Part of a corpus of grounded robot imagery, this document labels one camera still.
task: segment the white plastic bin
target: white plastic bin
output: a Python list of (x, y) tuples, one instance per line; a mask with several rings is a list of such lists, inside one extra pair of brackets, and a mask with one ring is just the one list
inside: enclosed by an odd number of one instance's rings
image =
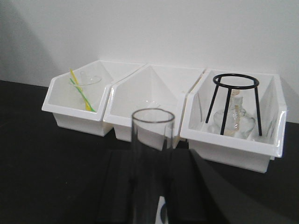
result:
[[(257, 122), (245, 140), (211, 133), (209, 127), (214, 125), (213, 115), (225, 107), (228, 91), (219, 87), (211, 117), (206, 124), (208, 109), (216, 87), (213, 77), (224, 73), (244, 74), (259, 80), (262, 136), (258, 134)], [(244, 91), (243, 107), (256, 119), (254, 89), (242, 91)], [(195, 149), (207, 160), (264, 173), (270, 159), (282, 156), (285, 119), (286, 104), (279, 75), (208, 69), (188, 95), (180, 135), (188, 139), (189, 148)]]
[(174, 113), (174, 145), (179, 130), (185, 98), (198, 82), (204, 69), (147, 65), (113, 85), (104, 121), (114, 126), (116, 138), (131, 141), (131, 115), (143, 108), (161, 108)]
[(85, 109), (80, 93), (70, 83), (72, 76), (69, 72), (57, 76), (51, 80), (42, 110), (52, 112), (59, 127), (105, 136), (113, 128), (111, 124), (103, 122), (112, 85), (144, 65), (98, 60), (74, 70), (79, 83), (83, 81), (80, 79), (82, 72), (89, 76), (100, 77), (100, 82), (92, 89), (90, 96), (90, 98), (96, 96), (98, 99), (91, 102), (95, 112)]

